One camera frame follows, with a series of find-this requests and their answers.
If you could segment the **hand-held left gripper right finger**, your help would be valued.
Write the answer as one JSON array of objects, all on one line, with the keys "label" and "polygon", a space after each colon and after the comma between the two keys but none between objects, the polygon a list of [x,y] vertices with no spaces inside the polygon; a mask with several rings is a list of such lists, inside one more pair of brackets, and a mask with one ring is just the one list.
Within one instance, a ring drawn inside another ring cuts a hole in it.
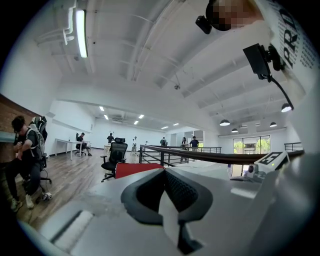
[{"label": "hand-held left gripper right finger", "polygon": [[177,209],[179,238],[167,256],[264,256],[272,229],[264,219],[274,199],[277,172],[262,183],[222,180],[165,170],[166,193]]}]

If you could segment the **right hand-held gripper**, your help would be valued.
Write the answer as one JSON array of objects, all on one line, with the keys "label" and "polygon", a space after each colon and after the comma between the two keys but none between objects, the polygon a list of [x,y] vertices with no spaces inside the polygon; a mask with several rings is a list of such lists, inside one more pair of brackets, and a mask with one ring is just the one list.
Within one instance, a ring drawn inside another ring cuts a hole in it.
[{"label": "right hand-held gripper", "polygon": [[231,177],[231,181],[239,182],[259,182],[261,183],[267,174],[279,171],[283,166],[290,162],[289,154],[286,151],[271,152],[261,159],[254,162],[253,179],[247,176]]}]

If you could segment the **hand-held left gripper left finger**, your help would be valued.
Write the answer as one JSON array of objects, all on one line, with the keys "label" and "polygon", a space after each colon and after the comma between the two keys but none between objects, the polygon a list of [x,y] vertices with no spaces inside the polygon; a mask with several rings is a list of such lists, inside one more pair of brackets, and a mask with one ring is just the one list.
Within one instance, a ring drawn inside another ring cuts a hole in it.
[{"label": "hand-held left gripper left finger", "polygon": [[54,243],[76,217],[85,212],[92,218],[76,235],[67,235],[75,243],[73,256],[175,256],[177,247],[160,225],[142,224],[132,218],[121,202],[124,189],[158,169],[143,171],[105,183],[69,201],[39,229],[39,233]]}]

